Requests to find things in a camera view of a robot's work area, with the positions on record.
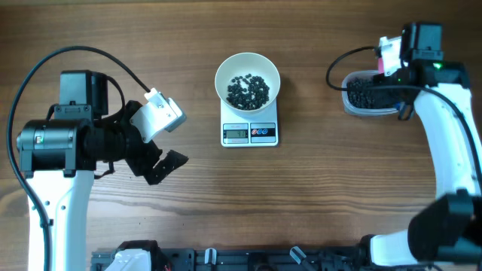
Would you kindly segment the black beans in container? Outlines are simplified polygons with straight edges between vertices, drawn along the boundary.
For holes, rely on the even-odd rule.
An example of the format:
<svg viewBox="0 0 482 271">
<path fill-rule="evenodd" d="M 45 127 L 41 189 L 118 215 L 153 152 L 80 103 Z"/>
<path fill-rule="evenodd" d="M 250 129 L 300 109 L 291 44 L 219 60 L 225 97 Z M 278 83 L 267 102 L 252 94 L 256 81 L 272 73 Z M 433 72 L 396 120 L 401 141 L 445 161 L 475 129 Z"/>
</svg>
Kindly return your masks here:
<svg viewBox="0 0 482 271">
<path fill-rule="evenodd" d="M 394 108 L 398 97 L 394 90 L 369 90 L 373 81 L 355 78 L 346 85 L 349 102 L 356 108 L 384 109 Z"/>
</svg>

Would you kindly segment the pink scoop blue handle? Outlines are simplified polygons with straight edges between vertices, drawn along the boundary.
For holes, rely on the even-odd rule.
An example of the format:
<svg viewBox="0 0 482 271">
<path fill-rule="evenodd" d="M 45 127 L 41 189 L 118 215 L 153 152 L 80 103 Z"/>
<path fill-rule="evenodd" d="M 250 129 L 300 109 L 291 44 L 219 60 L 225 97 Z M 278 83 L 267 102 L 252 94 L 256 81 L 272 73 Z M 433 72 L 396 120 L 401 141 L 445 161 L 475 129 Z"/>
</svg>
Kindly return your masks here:
<svg viewBox="0 0 482 271">
<path fill-rule="evenodd" d="M 383 58 L 380 57 L 378 60 L 377 60 L 377 69 L 378 69 L 378 73 L 379 74 L 383 74 L 385 71 L 384 71 L 384 64 L 383 64 Z"/>
</svg>

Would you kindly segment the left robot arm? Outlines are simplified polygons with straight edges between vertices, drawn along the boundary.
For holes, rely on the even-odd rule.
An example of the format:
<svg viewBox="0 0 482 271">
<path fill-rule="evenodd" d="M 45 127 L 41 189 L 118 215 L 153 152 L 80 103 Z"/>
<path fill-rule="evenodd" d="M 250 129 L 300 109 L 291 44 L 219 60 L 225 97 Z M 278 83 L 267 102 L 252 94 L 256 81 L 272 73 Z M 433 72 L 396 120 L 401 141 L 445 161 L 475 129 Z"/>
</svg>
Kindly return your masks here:
<svg viewBox="0 0 482 271">
<path fill-rule="evenodd" d="M 146 103 L 122 101 L 108 111 L 108 75 L 89 70 L 60 76 L 59 101 L 44 120 L 29 121 L 17 137 L 20 171 L 32 188 L 29 269 L 86 268 L 87 206 L 96 164 L 123 160 L 148 184 L 159 184 L 188 158 L 154 143 L 186 116 L 173 99 L 156 90 Z"/>
</svg>

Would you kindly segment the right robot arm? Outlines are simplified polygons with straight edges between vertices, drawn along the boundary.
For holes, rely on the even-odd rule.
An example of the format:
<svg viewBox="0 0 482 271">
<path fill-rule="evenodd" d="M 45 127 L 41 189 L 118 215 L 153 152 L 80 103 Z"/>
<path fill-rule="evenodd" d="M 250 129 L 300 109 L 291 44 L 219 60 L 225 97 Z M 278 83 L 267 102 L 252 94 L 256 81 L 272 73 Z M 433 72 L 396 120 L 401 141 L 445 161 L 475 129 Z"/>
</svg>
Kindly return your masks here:
<svg viewBox="0 0 482 271">
<path fill-rule="evenodd" d="M 444 60 L 442 26 L 404 25 L 398 47 L 380 39 L 383 73 L 374 90 L 398 90 L 428 139 L 436 199 L 406 230 L 369 238 L 367 263 L 395 267 L 429 263 L 481 265 L 481 143 L 465 66 Z"/>
</svg>

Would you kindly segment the white bowl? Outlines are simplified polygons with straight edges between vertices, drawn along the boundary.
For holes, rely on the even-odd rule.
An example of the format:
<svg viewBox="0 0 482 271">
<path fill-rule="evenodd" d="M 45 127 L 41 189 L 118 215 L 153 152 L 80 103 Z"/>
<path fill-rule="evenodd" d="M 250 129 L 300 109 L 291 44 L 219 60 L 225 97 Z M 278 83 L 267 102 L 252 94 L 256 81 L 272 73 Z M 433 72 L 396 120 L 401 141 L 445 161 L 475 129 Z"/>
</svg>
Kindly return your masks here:
<svg viewBox="0 0 482 271">
<path fill-rule="evenodd" d="M 279 94 L 281 77 L 277 67 L 258 53 L 228 57 L 215 73 L 215 90 L 236 114 L 257 114 L 272 105 Z"/>
</svg>

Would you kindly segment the white digital kitchen scale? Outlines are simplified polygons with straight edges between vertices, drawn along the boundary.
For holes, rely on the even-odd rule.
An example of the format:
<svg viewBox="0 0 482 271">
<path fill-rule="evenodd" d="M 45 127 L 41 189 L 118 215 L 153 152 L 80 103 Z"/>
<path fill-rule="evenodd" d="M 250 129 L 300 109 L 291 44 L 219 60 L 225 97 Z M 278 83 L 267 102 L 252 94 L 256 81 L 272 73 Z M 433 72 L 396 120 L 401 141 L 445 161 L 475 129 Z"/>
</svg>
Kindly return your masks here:
<svg viewBox="0 0 482 271">
<path fill-rule="evenodd" d="M 279 126 L 276 101 L 255 114 L 236 113 L 221 102 L 221 145 L 225 148 L 276 147 Z"/>
</svg>

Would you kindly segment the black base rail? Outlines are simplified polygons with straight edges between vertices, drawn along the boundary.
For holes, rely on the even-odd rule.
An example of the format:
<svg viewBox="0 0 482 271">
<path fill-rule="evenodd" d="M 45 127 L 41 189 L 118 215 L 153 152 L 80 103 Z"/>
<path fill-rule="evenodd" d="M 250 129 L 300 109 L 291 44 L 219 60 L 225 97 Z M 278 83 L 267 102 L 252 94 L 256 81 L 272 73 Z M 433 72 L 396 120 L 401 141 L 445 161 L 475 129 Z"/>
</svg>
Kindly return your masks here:
<svg viewBox="0 0 482 271">
<path fill-rule="evenodd" d="M 368 250 L 360 245 L 335 246 L 318 250 L 194 250 L 192 248 L 161 248 L 154 240 L 135 240 L 121 243 L 114 250 L 92 253 L 90 270 L 107 270 L 113 263 L 121 265 L 138 249 L 147 258 L 131 269 L 158 271 L 229 271 L 229 270 L 377 270 L 369 263 Z"/>
</svg>

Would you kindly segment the black beans in bowl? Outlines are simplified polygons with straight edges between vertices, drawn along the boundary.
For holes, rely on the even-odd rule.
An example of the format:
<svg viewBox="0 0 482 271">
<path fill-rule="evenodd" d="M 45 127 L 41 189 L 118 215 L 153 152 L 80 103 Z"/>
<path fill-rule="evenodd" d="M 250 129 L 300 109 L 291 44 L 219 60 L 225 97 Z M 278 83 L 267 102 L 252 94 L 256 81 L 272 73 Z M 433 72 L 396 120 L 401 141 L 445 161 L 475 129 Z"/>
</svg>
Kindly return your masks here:
<svg viewBox="0 0 482 271">
<path fill-rule="evenodd" d="M 261 76 L 236 76 L 227 86 L 227 101 L 236 109 L 254 111 L 270 101 L 269 90 Z"/>
</svg>

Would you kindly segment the clear plastic container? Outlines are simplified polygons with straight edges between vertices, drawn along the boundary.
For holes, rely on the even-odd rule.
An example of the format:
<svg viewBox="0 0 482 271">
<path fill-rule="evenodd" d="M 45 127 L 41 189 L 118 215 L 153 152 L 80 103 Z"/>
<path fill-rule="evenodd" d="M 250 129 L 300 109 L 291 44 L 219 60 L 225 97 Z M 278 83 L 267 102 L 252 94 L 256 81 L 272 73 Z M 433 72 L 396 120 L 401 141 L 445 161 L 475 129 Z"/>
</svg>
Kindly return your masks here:
<svg viewBox="0 0 482 271">
<path fill-rule="evenodd" d="M 378 74 L 377 70 L 352 72 L 343 79 L 342 87 L 348 88 L 352 85 L 362 87 L 371 83 L 373 76 Z M 362 117 L 397 114 L 399 108 L 398 100 L 393 92 L 388 90 L 343 91 L 342 100 L 347 114 Z"/>
</svg>

